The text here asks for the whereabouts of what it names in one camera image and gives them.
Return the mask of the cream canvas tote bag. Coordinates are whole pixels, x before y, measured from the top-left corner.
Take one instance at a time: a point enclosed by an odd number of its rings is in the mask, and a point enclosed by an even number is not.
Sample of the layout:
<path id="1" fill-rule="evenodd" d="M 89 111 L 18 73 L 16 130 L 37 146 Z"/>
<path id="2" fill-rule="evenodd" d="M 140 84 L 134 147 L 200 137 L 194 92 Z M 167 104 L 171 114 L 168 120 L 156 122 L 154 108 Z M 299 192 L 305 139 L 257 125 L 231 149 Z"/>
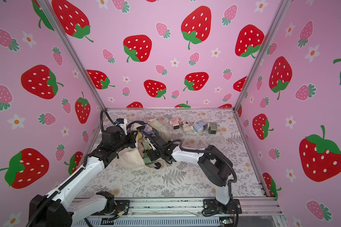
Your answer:
<path id="1" fill-rule="evenodd" d="M 136 148 L 125 148 L 119 152 L 119 157 L 114 159 L 114 162 L 124 169 L 135 171 L 149 168 L 145 165 L 143 159 L 149 158 L 147 151 L 151 149 L 149 140 L 140 132 L 141 127 L 148 134 L 158 134 L 165 142 L 171 141 L 171 133 L 168 128 L 156 119 L 146 121 L 134 121 L 128 125 L 132 131 L 137 131 L 137 146 Z M 160 169 L 162 165 L 166 164 L 163 159 L 154 161 L 155 169 Z"/>

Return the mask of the pink pencil sharpener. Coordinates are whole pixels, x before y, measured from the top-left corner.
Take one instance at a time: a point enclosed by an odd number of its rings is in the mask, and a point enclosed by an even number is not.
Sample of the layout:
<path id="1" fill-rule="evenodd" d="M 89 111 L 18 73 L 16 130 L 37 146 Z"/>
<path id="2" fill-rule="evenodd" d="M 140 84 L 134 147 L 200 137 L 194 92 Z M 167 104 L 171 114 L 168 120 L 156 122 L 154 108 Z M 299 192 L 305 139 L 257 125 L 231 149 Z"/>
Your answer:
<path id="1" fill-rule="evenodd" d="M 180 128 L 180 120 L 179 120 L 179 118 L 172 118 L 170 120 L 170 125 L 172 126 L 172 128 L 174 130 L 179 129 Z"/>

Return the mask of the cream white pencil sharpener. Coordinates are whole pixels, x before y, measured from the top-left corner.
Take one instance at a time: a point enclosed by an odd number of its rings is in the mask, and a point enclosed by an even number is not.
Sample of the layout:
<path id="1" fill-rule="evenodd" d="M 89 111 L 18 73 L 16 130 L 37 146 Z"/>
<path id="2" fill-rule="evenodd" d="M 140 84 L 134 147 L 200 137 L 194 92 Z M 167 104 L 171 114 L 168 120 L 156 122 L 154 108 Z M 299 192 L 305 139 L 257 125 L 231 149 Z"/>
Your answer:
<path id="1" fill-rule="evenodd" d="M 193 126 L 190 121 L 182 121 L 181 128 L 184 133 L 193 132 Z"/>

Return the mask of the light blue pencil sharpener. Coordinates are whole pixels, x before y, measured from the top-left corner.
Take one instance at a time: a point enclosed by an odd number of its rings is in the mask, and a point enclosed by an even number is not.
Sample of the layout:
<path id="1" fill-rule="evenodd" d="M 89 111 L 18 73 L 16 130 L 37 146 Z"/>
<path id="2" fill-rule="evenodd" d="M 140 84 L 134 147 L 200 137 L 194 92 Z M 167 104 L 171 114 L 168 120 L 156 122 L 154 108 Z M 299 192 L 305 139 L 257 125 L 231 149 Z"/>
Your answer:
<path id="1" fill-rule="evenodd" d="M 207 129 L 207 123 L 204 121 L 198 121 L 195 122 L 192 127 L 195 133 L 200 133 Z"/>

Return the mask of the grey green pencil sharpener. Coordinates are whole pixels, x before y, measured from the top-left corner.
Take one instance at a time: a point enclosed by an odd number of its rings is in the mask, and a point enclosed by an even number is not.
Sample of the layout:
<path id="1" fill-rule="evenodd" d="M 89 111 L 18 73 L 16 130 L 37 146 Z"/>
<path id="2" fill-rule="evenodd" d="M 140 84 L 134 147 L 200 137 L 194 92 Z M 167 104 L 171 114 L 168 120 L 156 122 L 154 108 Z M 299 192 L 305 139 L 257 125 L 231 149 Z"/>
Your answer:
<path id="1" fill-rule="evenodd" d="M 210 122 L 207 124 L 207 131 L 209 134 L 216 134 L 218 130 L 218 124 L 215 122 Z"/>

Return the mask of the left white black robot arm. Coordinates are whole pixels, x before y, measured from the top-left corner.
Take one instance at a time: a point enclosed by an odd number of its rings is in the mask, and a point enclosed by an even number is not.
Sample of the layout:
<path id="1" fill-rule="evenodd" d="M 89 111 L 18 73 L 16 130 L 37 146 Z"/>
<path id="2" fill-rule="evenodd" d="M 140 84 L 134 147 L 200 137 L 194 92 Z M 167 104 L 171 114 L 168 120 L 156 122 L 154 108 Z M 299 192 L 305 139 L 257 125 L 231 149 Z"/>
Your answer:
<path id="1" fill-rule="evenodd" d="M 102 172 L 118 153 L 125 148 L 135 148 L 137 132 L 122 135 L 104 132 L 100 145 L 88 154 L 84 163 L 64 182 L 45 196 L 35 196 L 29 204 L 28 227 L 71 227 L 88 216 L 102 212 L 118 217 L 114 195 L 100 191 L 95 196 L 72 205 L 78 193 Z"/>

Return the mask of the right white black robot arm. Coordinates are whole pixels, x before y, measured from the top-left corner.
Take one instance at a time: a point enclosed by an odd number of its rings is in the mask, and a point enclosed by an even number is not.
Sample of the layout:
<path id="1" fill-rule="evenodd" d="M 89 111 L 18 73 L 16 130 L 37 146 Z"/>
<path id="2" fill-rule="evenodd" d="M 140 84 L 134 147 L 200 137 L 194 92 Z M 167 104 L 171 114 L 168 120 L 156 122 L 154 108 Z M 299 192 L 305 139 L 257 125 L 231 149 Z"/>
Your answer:
<path id="1" fill-rule="evenodd" d="M 198 165 L 207 179 L 215 185 L 216 196 L 212 205 L 204 204 L 203 215 L 212 216 L 237 213 L 237 203 L 232 195 L 231 184 L 237 182 L 233 163 L 217 147 L 186 148 L 182 140 L 166 142 L 159 134 L 141 131 L 149 141 L 151 149 L 147 151 L 150 160 L 163 159 L 166 163 L 185 162 Z"/>

